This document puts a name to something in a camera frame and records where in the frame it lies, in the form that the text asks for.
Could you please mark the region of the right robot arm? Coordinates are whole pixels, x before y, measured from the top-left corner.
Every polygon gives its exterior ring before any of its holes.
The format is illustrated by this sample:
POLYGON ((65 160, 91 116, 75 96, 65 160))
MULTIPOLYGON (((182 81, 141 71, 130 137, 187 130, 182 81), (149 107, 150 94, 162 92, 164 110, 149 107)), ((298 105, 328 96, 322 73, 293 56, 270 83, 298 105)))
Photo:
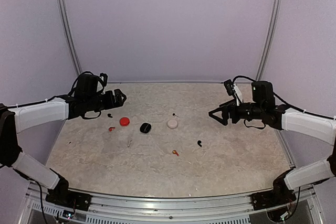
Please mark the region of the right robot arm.
MULTIPOLYGON (((276 104, 280 97, 274 93, 272 83, 252 81, 252 102, 244 102, 239 87, 233 80, 224 82, 227 94, 232 100, 221 104, 208 113, 209 117, 226 126, 260 120, 263 126, 279 131, 296 132, 319 139, 331 146, 335 144, 335 119, 317 115, 300 109, 284 101, 276 104)), ((300 168, 288 170, 279 175, 269 192, 269 201, 273 205, 281 204, 290 194, 301 186, 320 183, 335 177, 335 152, 329 157, 300 168)))

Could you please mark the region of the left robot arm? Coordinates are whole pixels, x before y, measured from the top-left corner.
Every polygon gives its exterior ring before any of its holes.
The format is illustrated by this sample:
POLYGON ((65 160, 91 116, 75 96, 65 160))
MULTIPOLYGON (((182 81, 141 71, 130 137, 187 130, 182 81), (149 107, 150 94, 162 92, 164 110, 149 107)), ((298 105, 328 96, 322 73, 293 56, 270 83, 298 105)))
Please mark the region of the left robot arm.
POLYGON ((81 73, 67 94, 13 106, 1 104, 1 165, 12 168, 52 191, 53 197, 66 206, 73 201, 67 181, 56 172, 24 153, 17 135, 35 126, 75 118, 87 119, 86 113, 100 115, 104 110, 122 107, 127 96, 120 90, 105 90, 108 76, 90 71, 81 73))

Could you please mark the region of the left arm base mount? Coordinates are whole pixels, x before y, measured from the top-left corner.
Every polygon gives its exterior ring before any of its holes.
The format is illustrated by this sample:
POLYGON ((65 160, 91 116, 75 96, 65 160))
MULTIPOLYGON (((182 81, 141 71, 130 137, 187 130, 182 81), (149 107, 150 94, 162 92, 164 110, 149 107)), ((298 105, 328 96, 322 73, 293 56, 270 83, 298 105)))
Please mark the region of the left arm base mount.
POLYGON ((88 211, 92 196, 90 194, 80 193, 68 190, 65 194, 57 194, 54 190, 49 190, 46 201, 58 206, 71 208, 73 210, 88 211))

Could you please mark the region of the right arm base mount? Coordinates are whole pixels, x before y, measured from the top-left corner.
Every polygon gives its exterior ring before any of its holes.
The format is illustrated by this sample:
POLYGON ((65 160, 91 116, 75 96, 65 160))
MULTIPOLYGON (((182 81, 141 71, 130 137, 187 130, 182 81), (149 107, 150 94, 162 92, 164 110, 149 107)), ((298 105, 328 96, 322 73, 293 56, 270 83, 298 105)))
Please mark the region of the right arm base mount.
POLYGON ((277 195, 273 192, 273 190, 268 190, 252 194, 251 201, 253 209, 256 211, 288 204, 296 201, 296 196, 293 192, 284 195, 277 195))

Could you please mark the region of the black earbud charging case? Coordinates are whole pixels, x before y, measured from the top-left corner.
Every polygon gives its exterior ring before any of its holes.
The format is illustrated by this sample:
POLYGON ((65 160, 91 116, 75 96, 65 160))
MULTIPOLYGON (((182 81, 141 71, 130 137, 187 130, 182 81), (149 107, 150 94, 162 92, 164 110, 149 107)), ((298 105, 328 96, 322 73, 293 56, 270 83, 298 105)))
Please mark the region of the black earbud charging case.
POLYGON ((140 126, 140 132, 143 133, 143 134, 148 134, 150 132, 151 128, 152 128, 151 124, 149 124, 149 123, 143 123, 140 126))

